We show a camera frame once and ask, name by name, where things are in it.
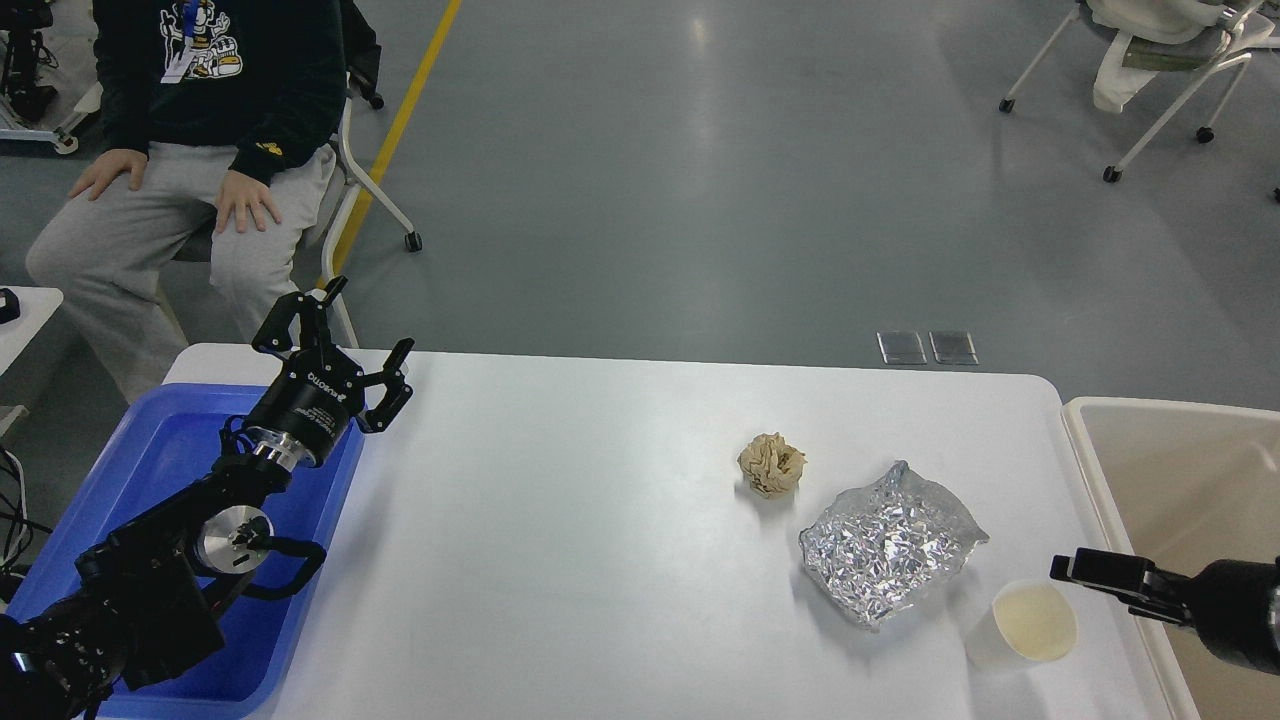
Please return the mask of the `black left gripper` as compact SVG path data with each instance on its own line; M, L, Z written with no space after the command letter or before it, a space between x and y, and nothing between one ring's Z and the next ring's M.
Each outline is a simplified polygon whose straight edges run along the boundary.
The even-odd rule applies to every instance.
M399 340L370 374L332 341L328 310L347 282L338 275L319 295L282 295L251 340L255 351L279 359L282 369L244 419L244 430L255 442L294 441L307 468L328 460L353 416L362 433L384 432L413 393L404 378L413 338ZM383 388L381 398L364 407L364 391L372 387Z

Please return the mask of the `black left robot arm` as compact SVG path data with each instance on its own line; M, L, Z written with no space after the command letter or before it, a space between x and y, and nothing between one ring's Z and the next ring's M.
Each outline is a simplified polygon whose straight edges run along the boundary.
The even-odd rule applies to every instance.
M411 338L374 373L332 341L326 313L346 282L275 301L252 346L282 370L250 413L225 420L205 477L81 553L74 593L31 620L3 618L4 710L93 719L116 682L168 682L221 650L219 623L236 601L306 588L326 551L276 533L268 497L287 491L297 468L320 468L349 425L385 430L413 392L402 369Z

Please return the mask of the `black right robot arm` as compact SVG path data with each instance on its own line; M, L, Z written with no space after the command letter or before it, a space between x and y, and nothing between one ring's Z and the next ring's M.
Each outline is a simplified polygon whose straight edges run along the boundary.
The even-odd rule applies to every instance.
M1147 557L1080 547L1053 556L1050 578L1108 594L1134 616L1187 629L1226 664L1279 674L1276 559L1220 559L1188 577Z

